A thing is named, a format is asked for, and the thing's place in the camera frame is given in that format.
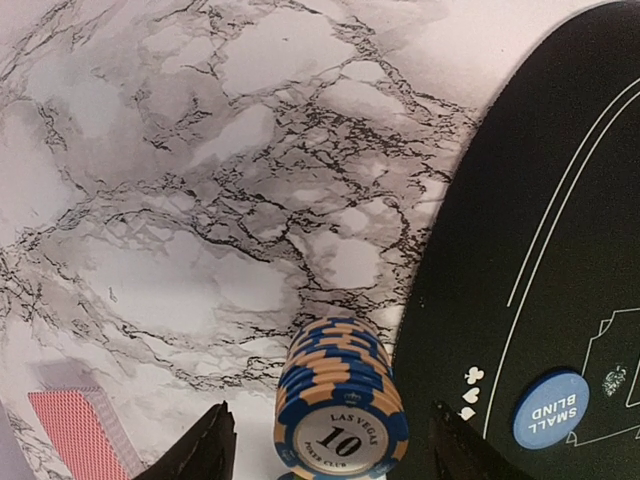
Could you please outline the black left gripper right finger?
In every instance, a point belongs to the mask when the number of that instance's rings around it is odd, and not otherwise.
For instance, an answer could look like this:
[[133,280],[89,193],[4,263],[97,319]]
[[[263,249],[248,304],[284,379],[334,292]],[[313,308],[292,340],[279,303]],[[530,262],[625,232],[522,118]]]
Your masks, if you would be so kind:
[[529,480],[444,401],[434,401],[429,417],[430,479]]

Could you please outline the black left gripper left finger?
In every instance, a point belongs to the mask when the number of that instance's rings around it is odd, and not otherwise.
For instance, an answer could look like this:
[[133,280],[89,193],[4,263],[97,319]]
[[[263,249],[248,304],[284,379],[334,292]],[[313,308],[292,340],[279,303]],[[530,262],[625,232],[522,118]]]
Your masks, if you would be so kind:
[[215,404],[135,480],[231,480],[236,441],[227,402]]

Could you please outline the blue small blind button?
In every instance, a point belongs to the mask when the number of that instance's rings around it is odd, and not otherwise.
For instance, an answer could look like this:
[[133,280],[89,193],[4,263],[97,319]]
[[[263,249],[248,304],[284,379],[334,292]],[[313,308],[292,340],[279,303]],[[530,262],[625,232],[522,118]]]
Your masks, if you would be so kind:
[[512,420],[515,442],[541,450],[564,440],[581,422],[590,401],[590,387],[574,371],[552,372],[520,398]]

